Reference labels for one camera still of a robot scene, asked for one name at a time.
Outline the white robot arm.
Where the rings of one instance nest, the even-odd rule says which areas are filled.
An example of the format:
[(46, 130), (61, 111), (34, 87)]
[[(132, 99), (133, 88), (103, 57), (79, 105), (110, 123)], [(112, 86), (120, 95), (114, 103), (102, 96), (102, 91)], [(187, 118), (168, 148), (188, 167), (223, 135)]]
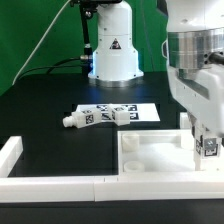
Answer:
[(173, 98), (224, 135), (224, 0), (137, 0), (97, 7), (89, 80), (125, 85), (165, 69)]

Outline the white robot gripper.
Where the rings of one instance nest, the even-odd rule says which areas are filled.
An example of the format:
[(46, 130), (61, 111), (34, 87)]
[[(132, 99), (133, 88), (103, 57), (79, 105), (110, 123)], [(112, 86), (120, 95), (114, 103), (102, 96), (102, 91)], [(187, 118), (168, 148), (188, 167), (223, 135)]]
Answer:
[(224, 137), (224, 29), (169, 32), (166, 47), (173, 98)]

